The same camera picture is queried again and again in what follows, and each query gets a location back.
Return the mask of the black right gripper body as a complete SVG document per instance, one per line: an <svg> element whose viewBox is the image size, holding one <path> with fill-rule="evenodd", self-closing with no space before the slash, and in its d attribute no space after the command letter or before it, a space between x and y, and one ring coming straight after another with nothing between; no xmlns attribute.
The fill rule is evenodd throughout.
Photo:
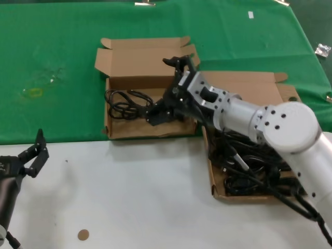
<svg viewBox="0 0 332 249"><path fill-rule="evenodd" d="M191 95L182 86L178 85L182 76L183 73L175 72L172 83L163 94L166 110L176 120L184 121L185 118L193 118L201 122L201 111L194 103Z"/></svg>

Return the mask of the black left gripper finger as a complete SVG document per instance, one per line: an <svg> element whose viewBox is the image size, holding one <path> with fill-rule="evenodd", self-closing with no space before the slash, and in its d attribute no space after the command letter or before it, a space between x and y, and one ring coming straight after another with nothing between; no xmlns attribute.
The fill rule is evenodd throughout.
<svg viewBox="0 0 332 249"><path fill-rule="evenodd" d="M32 178L35 178L39 174L49 158L47 143L42 129L38 130L35 143L20 153L18 158L22 165L25 165L32 159L34 160L30 167L22 168L21 174L30 176Z"/></svg>

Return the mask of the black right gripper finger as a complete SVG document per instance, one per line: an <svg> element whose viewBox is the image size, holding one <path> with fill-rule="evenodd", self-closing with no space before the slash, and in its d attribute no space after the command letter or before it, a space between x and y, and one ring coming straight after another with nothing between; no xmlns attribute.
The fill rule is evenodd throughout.
<svg viewBox="0 0 332 249"><path fill-rule="evenodd" d="M182 121L182 115L167 107L164 99L160 99L147 109L145 119L151 126L157 126L167 122Z"/></svg>
<svg viewBox="0 0 332 249"><path fill-rule="evenodd" d="M196 66L194 65L193 60L190 56L172 57L170 59L163 58L162 61L167 66L175 68L175 78L182 78L184 76L184 73L186 71L185 67L188 67L190 78L194 78L197 72Z"/></svg>

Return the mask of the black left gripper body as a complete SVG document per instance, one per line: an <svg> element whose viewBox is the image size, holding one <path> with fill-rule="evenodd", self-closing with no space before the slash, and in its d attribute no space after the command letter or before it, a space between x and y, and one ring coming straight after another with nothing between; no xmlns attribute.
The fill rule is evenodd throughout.
<svg viewBox="0 0 332 249"><path fill-rule="evenodd" d="M19 156L1 156L1 226L9 226L24 178Z"/></svg>

